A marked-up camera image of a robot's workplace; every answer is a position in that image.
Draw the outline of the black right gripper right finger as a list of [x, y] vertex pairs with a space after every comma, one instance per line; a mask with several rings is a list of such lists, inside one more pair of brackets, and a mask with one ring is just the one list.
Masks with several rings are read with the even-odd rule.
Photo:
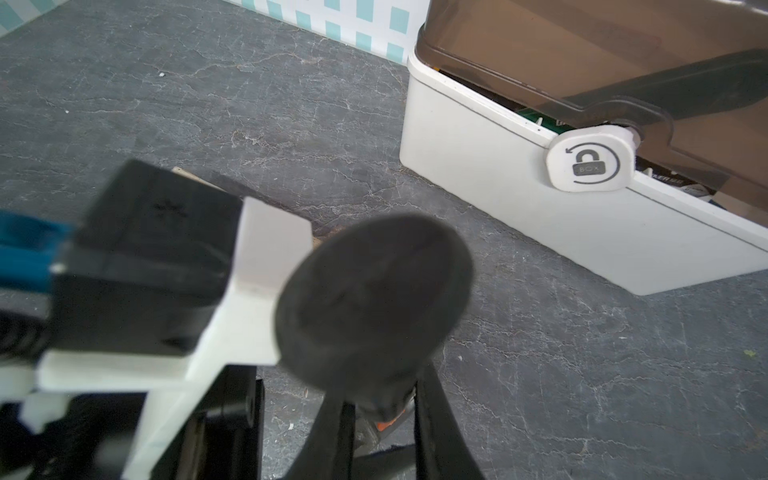
[[432, 363], [420, 372], [415, 396], [416, 478], [483, 479]]

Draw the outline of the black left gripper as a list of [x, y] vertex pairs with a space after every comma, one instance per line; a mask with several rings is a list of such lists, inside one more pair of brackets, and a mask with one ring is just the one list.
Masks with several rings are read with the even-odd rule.
[[[138, 393], [2, 401], [2, 478], [122, 478], [144, 404]], [[260, 478], [263, 416], [256, 368], [225, 367], [150, 478]]]

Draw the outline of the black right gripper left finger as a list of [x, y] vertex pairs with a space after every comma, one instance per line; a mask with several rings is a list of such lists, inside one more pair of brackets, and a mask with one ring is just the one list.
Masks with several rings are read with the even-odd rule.
[[326, 394], [284, 479], [351, 479], [355, 420], [352, 404]]

